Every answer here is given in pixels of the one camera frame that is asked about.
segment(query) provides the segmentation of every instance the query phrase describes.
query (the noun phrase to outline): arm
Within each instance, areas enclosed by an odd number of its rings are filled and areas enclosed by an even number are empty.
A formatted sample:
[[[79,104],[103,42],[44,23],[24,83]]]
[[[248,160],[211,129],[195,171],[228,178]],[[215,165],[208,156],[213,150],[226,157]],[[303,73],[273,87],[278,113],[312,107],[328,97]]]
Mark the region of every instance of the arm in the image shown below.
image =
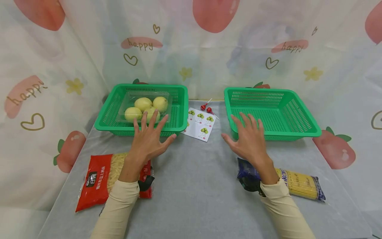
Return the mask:
[[[260,187],[267,196],[260,197],[260,200],[267,208],[280,238],[315,239],[282,179],[273,185],[261,183]]]
[[[278,177],[272,159],[267,154],[261,120],[259,119],[259,128],[257,128],[257,122],[251,114],[248,114],[248,117],[243,113],[240,115],[245,127],[238,118],[231,115],[238,128],[239,140],[234,142],[227,134],[222,134],[222,137],[233,152],[248,160],[259,172],[260,187],[266,195],[261,197],[261,201],[267,208],[279,237],[315,239],[304,216],[289,195],[288,188]]]
[[[90,239],[123,238],[130,212],[138,198],[138,194],[138,182],[129,183],[117,180]]]
[[[164,153],[174,141],[171,135],[164,143],[159,141],[160,132],[168,115],[154,128],[158,110],[153,113],[147,126],[147,112],[143,114],[141,129],[134,119],[134,140],[90,239],[121,239],[126,232],[129,215],[139,194],[138,178],[142,167],[152,158]]]

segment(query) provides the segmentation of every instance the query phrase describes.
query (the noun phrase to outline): green plastic basket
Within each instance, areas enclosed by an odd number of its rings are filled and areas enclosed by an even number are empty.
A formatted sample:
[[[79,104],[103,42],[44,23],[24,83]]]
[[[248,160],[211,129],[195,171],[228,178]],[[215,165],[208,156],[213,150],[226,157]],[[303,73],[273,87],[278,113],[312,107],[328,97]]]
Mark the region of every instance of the green plastic basket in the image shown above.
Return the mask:
[[[187,127],[188,117],[188,90],[182,85],[144,85],[144,84],[119,84],[116,85],[105,101],[94,127],[100,131],[110,131],[115,135],[133,136],[134,126],[132,123],[116,122],[119,108],[127,92],[168,92],[172,97],[170,121],[167,122],[161,136],[179,134]]]
[[[294,91],[230,87],[224,90],[224,100],[235,139],[238,139],[238,130],[230,115],[243,123],[240,112],[261,119],[265,140],[294,141],[321,135],[317,122]]]

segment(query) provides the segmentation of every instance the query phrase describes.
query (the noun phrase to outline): sticker sheet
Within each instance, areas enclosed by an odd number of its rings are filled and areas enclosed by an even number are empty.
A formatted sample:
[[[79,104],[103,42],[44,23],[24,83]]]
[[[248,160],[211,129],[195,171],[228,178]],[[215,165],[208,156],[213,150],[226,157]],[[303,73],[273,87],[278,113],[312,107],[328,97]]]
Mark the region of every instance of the sticker sheet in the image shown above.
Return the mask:
[[[182,134],[207,142],[215,121],[216,117],[213,114],[189,108],[187,128]]]

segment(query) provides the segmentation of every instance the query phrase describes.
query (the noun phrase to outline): dried pasta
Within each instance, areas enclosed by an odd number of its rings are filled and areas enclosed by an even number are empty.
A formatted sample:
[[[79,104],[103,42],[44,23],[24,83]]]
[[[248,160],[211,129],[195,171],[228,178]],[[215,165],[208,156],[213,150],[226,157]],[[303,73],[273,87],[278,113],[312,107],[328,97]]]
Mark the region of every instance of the dried pasta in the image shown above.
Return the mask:
[[[261,180],[259,172],[246,160],[238,158],[238,178]],[[324,202],[326,197],[321,189],[318,177],[275,168],[278,176],[288,187],[290,194]]]
[[[118,180],[128,153],[92,155],[81,190],[76,212],[97,204],[104,204],[109,197],[114,183]],[[147,162],[141,170],[139,180],[145,181],[151,174],[151,162]],[[151,198],[151,187],[139,192],[140,198]]]

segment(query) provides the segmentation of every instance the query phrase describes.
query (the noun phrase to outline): red pasta bag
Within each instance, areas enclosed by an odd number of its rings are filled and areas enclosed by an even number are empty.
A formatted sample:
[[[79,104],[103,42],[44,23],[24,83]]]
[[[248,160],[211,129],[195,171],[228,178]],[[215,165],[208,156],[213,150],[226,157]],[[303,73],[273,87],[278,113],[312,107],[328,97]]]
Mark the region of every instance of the red pasta bag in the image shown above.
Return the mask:
[[[124,159],[127,153],[92,155],[87,170],[85,183],[81,190],[76,212],[101,205],[106,202],[109,193],[118,179]],[[151,183],[154,177],[151,176],[151,161],[148,161],[142,168],[139,175],[139,197],[151,198]]]

